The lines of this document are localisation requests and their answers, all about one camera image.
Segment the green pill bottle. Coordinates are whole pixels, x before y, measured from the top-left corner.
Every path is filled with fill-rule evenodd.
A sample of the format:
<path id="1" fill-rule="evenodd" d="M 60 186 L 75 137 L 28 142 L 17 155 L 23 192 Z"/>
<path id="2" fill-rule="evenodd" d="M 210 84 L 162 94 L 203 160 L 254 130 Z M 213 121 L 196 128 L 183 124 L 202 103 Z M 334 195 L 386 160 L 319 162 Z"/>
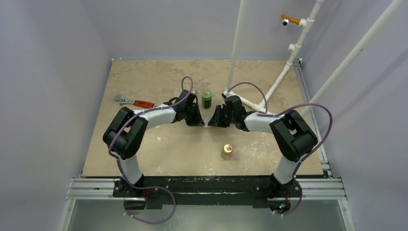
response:
<path id="1" fill-rule="evenodd" d="M 210 90 L 204 90 L 202 92 L 202 107 L 203 109 L 209 109 L 212 105 L 212 92 Z"/>

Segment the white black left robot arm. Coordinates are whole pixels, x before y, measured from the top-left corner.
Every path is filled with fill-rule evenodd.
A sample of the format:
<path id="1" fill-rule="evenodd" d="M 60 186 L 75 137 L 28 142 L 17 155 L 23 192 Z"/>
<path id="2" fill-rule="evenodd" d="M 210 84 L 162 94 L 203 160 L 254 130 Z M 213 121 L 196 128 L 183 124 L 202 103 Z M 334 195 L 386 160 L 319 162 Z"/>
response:
<path id="1" fill-rule="evenodd" d="M 173 98 L 158 107 L 132 111 L 121 108 L 105 131 L 102 140 L 108 153 L 118 165 L 121 178 L 125 181 L 125 191 L 132 197 L 142 194 L 143 173 L 140 170 L 137 152 L 145 132 L 151 128 L 185 121 L 187 126 L 204 126 L 198 105 L 198 97 L 183 90 L 179 97 Z"/>

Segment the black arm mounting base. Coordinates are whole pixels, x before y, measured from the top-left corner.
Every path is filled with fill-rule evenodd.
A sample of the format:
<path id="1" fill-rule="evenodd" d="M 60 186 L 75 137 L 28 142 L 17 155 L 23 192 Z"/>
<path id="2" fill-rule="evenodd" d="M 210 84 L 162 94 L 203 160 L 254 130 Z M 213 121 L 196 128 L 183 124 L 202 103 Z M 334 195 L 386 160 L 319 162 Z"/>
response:
<path id="1" fill-rule="evenodd" d="M 136 188 L 123 179 L 114 181 L 113 197 L 141 199 L 147 209 L 163 205 L 245 205 L 286 213 L 291 202 L 303 196 L 296 180 L 280 184 L 274 177 L 261 176 L 145 176 Z"/>

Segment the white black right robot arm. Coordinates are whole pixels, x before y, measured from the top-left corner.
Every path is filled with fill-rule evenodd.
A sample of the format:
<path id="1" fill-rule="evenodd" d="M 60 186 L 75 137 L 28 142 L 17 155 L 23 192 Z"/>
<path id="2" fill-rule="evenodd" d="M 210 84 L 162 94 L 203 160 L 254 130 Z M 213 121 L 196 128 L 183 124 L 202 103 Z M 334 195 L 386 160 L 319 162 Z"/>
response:
<path id="1" fill-rule="evenodd" d="M 220 128 L 231 124 L 246 132 L 259 131 L 274 136 L 283 155 L 270 183 L 271 192 L 277 196 L 288 191 L 301 157 L 311 153 L 318 144 L 315 133 L 297 111 L 290 110 L 282 115 L 247 112 L 238 96 L 225 98 L 222 105 L 216 106 L 208 122 L 208 126 Z"/>

